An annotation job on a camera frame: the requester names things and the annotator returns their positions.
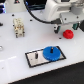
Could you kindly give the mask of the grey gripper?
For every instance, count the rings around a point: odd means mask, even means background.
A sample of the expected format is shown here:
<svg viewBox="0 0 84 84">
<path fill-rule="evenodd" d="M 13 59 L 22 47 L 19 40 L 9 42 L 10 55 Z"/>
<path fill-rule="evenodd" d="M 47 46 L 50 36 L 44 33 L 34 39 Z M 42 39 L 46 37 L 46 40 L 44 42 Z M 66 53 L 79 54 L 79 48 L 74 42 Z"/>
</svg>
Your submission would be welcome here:
<svg viewBox="0 0 84 84">
<path fill-rule="evenodd" d="M 75 15 L 72 12 L 57 12 L 53 16 L 56 28 L 54 32 L 57 34 L 60 31 L 61 26 L 67 24 L 73 24 L 73 29 L 77 30 L 79 23 L 84 20 L 84 14 Z"/>
</svg>

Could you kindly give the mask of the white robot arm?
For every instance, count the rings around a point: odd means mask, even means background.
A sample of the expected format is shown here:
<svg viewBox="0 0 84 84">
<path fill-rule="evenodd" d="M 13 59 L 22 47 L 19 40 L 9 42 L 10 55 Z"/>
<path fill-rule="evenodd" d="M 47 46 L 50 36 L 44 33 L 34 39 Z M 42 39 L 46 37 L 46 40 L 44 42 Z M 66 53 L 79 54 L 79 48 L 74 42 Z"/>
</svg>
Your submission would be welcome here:
<svg viewBox="0 0 84 84">
<path fill-rule="evenodd" d="M 47 0 L 44 16 L 47 21 L 55 21 L 55 33 L 67 24 L 77 30 L 84 21 L 84 0 Z"/>
</svg>

